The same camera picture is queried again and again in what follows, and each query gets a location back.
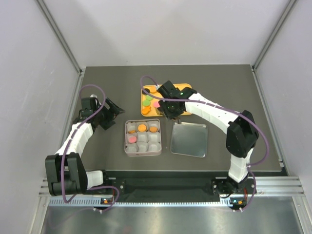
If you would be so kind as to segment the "orange fish cookie left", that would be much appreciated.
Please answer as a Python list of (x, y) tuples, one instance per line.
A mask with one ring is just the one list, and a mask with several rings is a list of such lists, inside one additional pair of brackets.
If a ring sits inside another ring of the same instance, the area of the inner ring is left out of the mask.
[(142, 109), (142, 114), (145, 116), (145, 115), (149, 114), (150, 111), (151, 111), (151, 106), (144, 107), (144, 108)]

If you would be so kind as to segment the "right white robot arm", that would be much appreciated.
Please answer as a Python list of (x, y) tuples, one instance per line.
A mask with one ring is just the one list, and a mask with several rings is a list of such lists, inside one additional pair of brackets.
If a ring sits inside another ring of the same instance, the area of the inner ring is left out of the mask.
[(178, 119), (184, 112), (194, 114), (218, 127), (226, 134), (226, 149), (231, 154), (230, 169), (220, 194), (239, 193), (245, 188), (248, 177), (247, 165), (259, 138), (258, 130), (250, 124), (253, 115), (248, 111), (231, 113), (218, 104), (207, 100), (196, 90), (186, 87), (176, 88), (170, 81), (156, 90), (162, 99), (158, 110), (167, 119)]

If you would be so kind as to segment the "green cookie lower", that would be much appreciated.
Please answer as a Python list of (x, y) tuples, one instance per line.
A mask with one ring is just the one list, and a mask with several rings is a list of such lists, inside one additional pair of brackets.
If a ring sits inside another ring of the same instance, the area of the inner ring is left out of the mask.
[(142, 102), (142, 105), (144, 106), (144, 107), (148, 107), (148, 106), (150, 106), (151, 105), (151, 102), (149, 101), (149, 100), (144, 100), (143, 102)]

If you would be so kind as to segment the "metal tongs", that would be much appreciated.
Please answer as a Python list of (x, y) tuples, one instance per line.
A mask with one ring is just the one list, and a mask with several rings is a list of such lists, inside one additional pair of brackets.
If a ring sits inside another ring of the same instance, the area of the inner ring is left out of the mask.
[(168, 120), (171, 120), (171, 121), (173, 121), (173, 122), (175, 122), (175, 123), (177, 123), (177, 124), (181, 124), (181, 123), (182, 123), (180, 117), (170, 118), (170, 119), (168, 119)]

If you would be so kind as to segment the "silver tin lid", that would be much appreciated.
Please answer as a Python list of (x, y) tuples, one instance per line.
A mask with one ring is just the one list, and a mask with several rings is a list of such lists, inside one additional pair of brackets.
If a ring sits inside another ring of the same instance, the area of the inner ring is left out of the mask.
[(208, 149), (208, 127), (205, 124), (174, 123), (170, 150), (173, 154), (204, 158)]

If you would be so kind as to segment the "pink cookie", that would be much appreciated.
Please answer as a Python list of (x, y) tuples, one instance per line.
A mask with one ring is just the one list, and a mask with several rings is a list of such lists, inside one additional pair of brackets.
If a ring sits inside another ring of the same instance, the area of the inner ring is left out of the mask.
[(136, 143), (136, 141), (137, 141), (137, 137), (136, 136), (129, 136), (128, 137), (128, 142), (130, 144)]
[(154, 102), (154, 103), (153, 103), (153, 107), (154, 107), (154, 108), (159, 108), (159, 107), (160, 107), (160, 105), (159, 105), (159, 103), (158, 103), (158, 102)]

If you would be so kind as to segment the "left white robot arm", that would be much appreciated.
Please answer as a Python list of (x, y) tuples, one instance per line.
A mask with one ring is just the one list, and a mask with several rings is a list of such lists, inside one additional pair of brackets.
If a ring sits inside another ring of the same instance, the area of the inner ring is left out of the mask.
[(115, 118), (125, 111), (109, 98), (102, 104), (97, 96), (81, 99), (81, 109), (62, 147), (45, 159), (49, 193), (52, 196), (84, 194), (95, 188), (99, 193), (109, 191), (111, 182), (101, 170), (87, 172), (81, 156), (97, 127), (107, 130)]

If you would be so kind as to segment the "yellow cookie tray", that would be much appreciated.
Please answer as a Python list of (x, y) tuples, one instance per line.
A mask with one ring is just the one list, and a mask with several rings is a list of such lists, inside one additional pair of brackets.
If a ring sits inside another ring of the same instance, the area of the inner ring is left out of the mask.
[[(144, 85), (144, 89), (150, 91), (153, 96), (162, 98), (162, 95), (158, 91), (156, 91), (155, 85)], [(157, 108), (159, 107), (158, 102), (158, 99), (145, 94), (141, 90), (140, 112), (144, 117), (161, 117), (161, 114), (157, 110)]]

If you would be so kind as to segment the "tan dotted round cookie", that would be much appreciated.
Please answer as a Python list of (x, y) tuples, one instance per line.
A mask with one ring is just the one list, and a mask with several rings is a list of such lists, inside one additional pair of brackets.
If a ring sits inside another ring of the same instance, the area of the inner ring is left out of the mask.
[(145, 132), (145, 131), (147, 131), (147, 129), (148, 129), (147, 125), (146, 125), (146, 124), (143, 124), (143, 123), (141, 123), (141, 124), (139, 124), (139, 125), (137, 126), (137, 130), (138, 130), (139, 132)]

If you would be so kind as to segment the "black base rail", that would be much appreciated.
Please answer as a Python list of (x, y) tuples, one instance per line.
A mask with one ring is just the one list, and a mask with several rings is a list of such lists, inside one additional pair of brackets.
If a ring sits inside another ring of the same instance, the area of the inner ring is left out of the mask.
[(239, 192), (220, 194), (226, 180), (226, 172), (105, 171), (103, 185), (118, 188), (119, 202), (211, 202), (220, 195), (244, 197), (255, 190), (250, 176)]

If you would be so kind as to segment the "round orange cookie top-left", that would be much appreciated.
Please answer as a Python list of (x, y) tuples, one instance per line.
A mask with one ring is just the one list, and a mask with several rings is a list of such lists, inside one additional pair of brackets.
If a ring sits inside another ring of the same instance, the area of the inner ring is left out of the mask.
[(150, 88), (150, 93), (154, 94), (157, 92), (157, 89), (155, 87)]

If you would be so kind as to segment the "black sandwich cookie top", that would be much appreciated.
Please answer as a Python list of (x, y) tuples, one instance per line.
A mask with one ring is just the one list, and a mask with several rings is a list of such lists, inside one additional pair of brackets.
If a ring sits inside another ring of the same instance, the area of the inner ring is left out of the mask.
[(142, 90), (142, 94), (143, 95), (147, 95), (149, 93), (150, 93), (150, 90), (148, 88), (145, 88), (145, 89)]

